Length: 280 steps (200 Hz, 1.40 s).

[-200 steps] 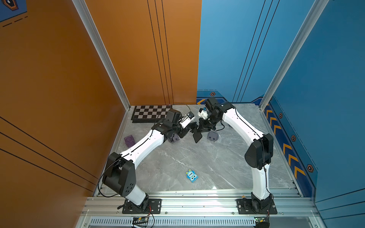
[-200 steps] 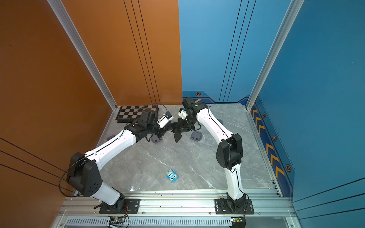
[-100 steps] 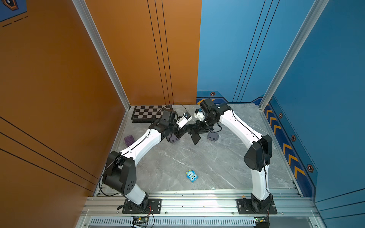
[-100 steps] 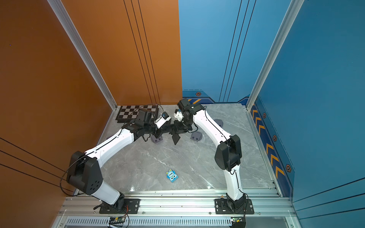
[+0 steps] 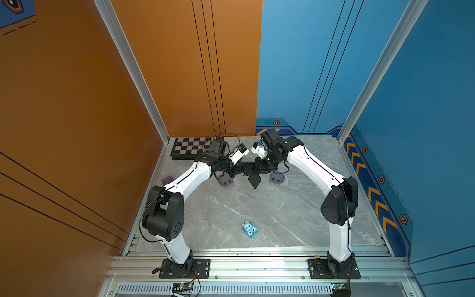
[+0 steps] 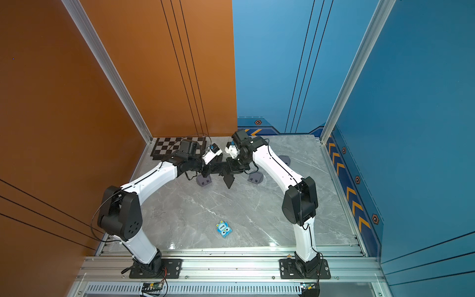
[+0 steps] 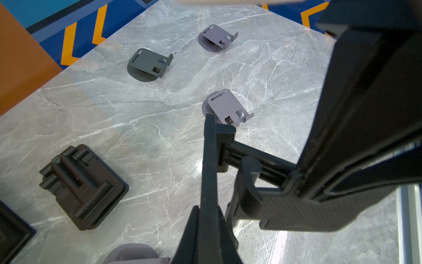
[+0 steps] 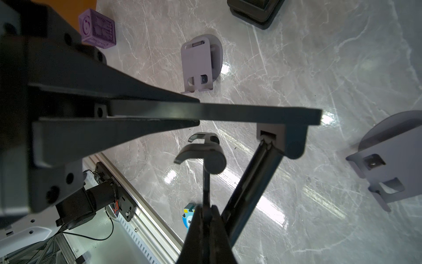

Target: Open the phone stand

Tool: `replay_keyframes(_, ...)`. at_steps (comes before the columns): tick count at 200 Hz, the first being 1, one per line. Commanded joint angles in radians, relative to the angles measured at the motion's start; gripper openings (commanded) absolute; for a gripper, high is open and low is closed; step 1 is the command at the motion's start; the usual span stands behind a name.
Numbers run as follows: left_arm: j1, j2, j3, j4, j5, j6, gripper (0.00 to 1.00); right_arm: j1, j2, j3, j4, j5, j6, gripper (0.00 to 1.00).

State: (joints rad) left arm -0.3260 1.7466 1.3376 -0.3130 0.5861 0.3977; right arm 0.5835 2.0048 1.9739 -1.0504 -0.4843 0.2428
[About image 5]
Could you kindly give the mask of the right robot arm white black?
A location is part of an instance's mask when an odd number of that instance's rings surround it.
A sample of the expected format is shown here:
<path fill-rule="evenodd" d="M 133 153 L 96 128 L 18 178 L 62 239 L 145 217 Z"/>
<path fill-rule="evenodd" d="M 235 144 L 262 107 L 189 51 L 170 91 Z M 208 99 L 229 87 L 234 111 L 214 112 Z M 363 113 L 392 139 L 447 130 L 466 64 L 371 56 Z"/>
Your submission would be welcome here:
<path fill-rule="evenodd" d="M 272 129 L 255 142 L 251 152 L 258 155 L 260 172 L 272 171 L 281 163 L 290 163 L 309 177 L 325 195 L 320 212 L 329 223 L 330 245 L 327 251 L 327 271 L 333 278 L 350 279 L 356 268 L 351 250 L 351 230 L 358 207 L 358 182 L 344 177 L 310 153 L 304 143 L 291 136 L 283 139 Z"/>

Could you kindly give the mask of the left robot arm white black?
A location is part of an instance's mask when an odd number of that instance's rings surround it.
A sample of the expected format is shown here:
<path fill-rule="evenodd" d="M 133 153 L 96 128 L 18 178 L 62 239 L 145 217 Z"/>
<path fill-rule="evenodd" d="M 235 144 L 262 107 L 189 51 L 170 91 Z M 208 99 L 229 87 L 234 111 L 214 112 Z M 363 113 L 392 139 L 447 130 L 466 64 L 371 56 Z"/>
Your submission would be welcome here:
<path fill-rule="evenodd" d="M 174 278 L 195 276 L 193 252 L 186 244 L 182 229 L 184 226 L 184 204 L 186 199 L 216 172 L 230 174 L 238 162 L 249 153 L 244 144 L 237 145 L 225 153 L 225 141 L 211 141 L 209 150 L 200 153 L 189 169 L 171 183 L 154 186 L 148 193 L 147 205 L 141 216 L 141 227 L 159 242 L 167 257 L 162 266 L 153 273 L 162 272 Z"/>

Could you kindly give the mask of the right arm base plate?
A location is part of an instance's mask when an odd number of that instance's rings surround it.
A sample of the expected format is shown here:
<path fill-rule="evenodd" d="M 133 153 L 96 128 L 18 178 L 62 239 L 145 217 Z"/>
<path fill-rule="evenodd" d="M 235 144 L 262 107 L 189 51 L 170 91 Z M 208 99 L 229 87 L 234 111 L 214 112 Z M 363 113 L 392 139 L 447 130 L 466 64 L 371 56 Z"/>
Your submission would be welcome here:
<path fill-rule="evenodd" d="M 311 279 L 359 280 L 361 273 L 356 261 L 348 259 L 345 262 L 311 258 L 308 260 Z"/>

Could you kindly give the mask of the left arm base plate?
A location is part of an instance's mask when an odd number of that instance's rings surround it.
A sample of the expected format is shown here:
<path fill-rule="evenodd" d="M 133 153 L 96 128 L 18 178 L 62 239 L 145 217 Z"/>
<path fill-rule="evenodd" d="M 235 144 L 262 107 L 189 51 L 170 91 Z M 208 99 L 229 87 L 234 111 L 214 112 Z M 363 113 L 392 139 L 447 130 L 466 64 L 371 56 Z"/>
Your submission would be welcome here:
<path fill-rule="evenodd" d="M 191 259 L 184 264 L 176 264 L 164 259 L 158 271 L 158 277 L 165 279 L 194 278 L 208 279 L 210 273 L 210 259 Z"/>

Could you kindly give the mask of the black folding phone stand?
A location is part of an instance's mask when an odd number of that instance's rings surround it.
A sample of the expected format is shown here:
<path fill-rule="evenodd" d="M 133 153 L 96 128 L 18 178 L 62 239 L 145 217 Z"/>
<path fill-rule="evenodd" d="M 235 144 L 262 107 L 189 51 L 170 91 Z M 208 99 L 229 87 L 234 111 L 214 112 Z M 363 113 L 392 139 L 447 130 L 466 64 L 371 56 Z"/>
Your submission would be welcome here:
<path fill-rule="evenodd" d="M 248 177 L 248 181 L 251 183 L 254 189 L 257 189 L 262 178 L 261 178 L 261 166 L 257 162 L 244 162 L 244 173 L 243 175 Z"/>

